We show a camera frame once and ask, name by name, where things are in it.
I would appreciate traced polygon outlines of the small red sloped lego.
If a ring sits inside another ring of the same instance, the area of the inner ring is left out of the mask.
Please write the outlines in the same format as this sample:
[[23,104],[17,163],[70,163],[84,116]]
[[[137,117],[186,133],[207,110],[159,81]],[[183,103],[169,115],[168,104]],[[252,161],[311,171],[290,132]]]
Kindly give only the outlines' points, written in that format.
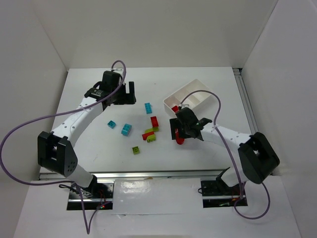
[[172,109],[172,111],[173,111],[174,113],[177,113],[177,112],[179,111],[178,106],[174,106],[174,107],[172,107],[171,109]]

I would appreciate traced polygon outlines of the red round lego piece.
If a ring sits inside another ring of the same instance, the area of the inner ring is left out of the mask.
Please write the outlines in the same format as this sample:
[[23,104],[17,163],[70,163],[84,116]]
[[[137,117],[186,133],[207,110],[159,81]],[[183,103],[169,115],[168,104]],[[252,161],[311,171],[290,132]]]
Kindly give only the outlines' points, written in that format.
[[176,140],[176,143],[177,143],[178,145],[182,145],[182,144],[184,143],[184,141],[185,141],[184,138],[181,138],[181,137],[179,136],[178,129],[175,130],[175,140]]

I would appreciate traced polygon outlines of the long red lego brick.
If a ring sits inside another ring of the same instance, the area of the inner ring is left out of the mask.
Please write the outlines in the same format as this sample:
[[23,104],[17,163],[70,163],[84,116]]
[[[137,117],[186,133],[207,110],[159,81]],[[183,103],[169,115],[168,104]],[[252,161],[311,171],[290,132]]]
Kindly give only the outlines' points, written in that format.
[[156,116],[150,117],[150,119],[151,119],[152,127],[159,127],[158,119]]

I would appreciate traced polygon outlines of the long green lego brick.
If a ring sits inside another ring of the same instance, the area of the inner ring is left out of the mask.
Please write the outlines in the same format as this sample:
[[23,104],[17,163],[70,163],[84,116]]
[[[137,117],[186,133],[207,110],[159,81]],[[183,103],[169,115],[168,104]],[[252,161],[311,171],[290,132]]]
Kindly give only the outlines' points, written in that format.
[[157,131],[159,131],[159,127],[152,127],[152,128],[146,129],[145,133],[157,132]]

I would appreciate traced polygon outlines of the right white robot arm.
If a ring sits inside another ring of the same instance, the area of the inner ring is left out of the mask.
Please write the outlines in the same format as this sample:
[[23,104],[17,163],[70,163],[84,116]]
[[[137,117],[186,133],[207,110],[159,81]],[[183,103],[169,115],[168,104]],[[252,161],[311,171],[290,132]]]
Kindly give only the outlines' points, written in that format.
[[280,164],[268,139],[260,132],[249,135],[220,126],[211,119],[198,119],[189,108],[182,108],[175,115],[169,120],[173,140],[193,138],[227,150],[232,167],[216,177],[216,187],[221,192],[248,181],[261,184]]

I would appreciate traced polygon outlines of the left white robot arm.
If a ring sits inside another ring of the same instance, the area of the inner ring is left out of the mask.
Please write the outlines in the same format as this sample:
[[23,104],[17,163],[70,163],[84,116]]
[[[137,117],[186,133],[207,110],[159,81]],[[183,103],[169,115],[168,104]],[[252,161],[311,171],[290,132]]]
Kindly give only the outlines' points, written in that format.
[[74,113],[51,132],[39,134],[38,164],[62,175],[92,196],[107,195],[108,187],[78,164],[74,146],[90,123],[107,107],[135,103],[134,82],[125,84],[120,73],[105,71],[102,80],[85,93]]

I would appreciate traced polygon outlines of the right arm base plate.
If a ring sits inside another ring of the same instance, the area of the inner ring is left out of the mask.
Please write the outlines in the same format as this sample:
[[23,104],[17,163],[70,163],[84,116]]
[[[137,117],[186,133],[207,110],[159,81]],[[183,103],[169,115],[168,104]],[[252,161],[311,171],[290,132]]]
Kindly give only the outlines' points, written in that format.
[[203,208],[233,207],[240,199],[240,186],[228,187],[217,180],[202,180],[197,192],[202,195]]

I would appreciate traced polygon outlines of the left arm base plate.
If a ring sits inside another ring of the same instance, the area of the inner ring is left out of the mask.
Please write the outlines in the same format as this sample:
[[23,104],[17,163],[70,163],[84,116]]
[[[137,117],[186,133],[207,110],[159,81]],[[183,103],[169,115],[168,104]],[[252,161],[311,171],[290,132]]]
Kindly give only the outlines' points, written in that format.
[[[100,210],[113,209],[114,182],[106,181],[104,185],[107,187],[107,192],[99,191],[95,195],[81,189],[85,210],[93,211],[98,206],[100,206]],[[60,184],[58,187],[68,192],[67,211],[79,211],[82,209],[80,194],[75,185]]]

